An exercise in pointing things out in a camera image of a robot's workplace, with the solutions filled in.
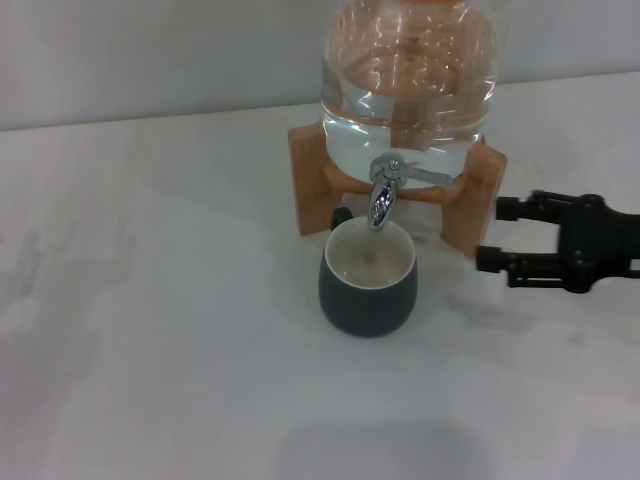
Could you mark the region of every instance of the mug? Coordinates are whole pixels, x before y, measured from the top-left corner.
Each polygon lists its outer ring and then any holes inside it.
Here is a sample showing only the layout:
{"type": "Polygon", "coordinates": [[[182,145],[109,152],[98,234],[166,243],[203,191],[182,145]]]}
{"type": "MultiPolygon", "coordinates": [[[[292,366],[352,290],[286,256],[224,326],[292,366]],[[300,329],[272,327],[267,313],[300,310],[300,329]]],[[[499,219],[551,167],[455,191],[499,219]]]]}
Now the mug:
{"type": "Polygon", "coordinates": [[[409,318],[418,294],[418,263],[409,234],[389,222],[373,232],[367,218],[339,208],[320,264],[320,305],[339,330],[381,337],[409,318]]]}

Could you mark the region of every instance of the wooden stand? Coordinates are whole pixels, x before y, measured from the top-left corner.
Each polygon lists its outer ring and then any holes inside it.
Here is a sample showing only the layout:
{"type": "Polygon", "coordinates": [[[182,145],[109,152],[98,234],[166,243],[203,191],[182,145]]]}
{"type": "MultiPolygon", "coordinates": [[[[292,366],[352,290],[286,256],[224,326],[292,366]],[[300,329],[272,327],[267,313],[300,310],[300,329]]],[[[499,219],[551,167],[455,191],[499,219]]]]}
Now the wooden stand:
{"type": "MultiPolygon", "coordinates": [[[[301,235],[327,230],[343,193],[371,193],[370,183],[344,174],[333,163],[320,123],[290,130],[289,150],[301,235]]],[[[442,240],[471,257],[484,239],[491,204],[506,167],[505,155],[478,143],[469,150],[453,189],[404,190],[400,198],[441,205],[442,240]]]]}

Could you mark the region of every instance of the glass jar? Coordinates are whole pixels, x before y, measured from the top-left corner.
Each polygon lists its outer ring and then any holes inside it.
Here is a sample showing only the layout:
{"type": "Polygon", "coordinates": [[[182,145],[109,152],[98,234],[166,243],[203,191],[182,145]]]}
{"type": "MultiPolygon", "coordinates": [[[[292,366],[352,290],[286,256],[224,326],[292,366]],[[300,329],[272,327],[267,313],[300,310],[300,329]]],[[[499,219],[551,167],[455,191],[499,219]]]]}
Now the glass jar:
{"type": "Polygon", "coordinates": [[[323,60],[336,165],[368,182],[371,161],[395,152],[458,176],[482,136],[510,18],[511,0],[343,2],[323,60]]]}

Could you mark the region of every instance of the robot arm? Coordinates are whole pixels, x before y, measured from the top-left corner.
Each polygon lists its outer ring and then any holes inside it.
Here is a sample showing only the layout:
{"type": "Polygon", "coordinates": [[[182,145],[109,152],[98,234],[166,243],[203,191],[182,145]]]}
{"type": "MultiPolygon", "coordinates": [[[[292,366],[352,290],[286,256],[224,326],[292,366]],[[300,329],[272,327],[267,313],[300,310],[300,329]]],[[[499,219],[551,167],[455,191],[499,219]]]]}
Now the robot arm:
{"type": "Polygon", "coordinates": [[[476,267],[507,271],[512,288],[564,288],[587,293],[603,278],[640,279],[640,215],[610,209],[598,195],[571,197],[535,191],[521,202],[499,198],[496,218],[520,218],[560,226],[555,254],[518,254],[479,247],[476,267]]]}

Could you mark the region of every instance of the white wall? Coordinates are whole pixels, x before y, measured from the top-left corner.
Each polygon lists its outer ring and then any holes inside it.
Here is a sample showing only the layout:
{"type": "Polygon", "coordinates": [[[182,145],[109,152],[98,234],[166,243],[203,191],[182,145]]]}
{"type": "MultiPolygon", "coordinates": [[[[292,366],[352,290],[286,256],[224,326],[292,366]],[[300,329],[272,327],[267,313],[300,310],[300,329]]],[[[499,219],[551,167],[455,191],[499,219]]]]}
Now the white wall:
{"type": "MultiPolygon", "coordinates": [[[[640,1],[515,0],[503,81],[640,70],[640,1]]],[[[0,129],[315,101],[332,0],[2,0],[0,129]]]]}

